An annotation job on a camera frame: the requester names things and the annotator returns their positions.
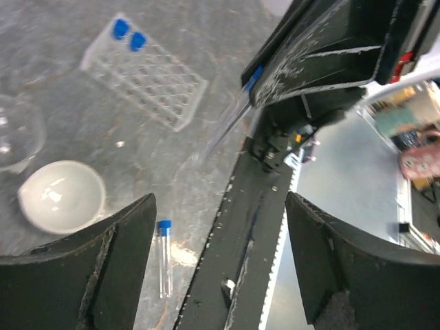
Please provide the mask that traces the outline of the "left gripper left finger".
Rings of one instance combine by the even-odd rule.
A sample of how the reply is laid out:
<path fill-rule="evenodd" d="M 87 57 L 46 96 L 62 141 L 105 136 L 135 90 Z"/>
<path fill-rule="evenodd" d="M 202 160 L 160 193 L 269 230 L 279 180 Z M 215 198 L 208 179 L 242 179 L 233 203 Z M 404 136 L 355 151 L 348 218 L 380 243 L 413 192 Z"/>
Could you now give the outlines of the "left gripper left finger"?
<path fill-rule="evenodd" d="M 1 257 L 2 329 L 132 329 L 155 231 L 145 195 L 113 216 Z"/>

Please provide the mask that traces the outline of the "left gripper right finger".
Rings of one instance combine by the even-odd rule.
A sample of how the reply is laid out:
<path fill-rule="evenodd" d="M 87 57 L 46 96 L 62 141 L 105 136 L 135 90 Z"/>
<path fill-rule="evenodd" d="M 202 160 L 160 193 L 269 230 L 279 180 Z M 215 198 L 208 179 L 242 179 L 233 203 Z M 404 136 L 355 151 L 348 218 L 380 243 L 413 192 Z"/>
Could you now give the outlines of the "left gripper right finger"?
<path fill-rule="evenodd" d="M 288 193 L 285 206 L 308 324 L 439 328 L 439 256 L 369 234 L 297 193 Z"/>

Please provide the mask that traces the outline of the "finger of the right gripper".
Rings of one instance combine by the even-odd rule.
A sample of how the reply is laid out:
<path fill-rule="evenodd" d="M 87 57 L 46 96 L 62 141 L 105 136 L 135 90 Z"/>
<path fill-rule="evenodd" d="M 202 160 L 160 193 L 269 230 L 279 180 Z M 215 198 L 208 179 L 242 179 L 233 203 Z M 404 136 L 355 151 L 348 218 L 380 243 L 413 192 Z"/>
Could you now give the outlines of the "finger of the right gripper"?
<path fill-rule="evenodd" d="M 398 81 L 422 1 L 293 1 L 241 75 L 264 107 L 300 94 Z"/>

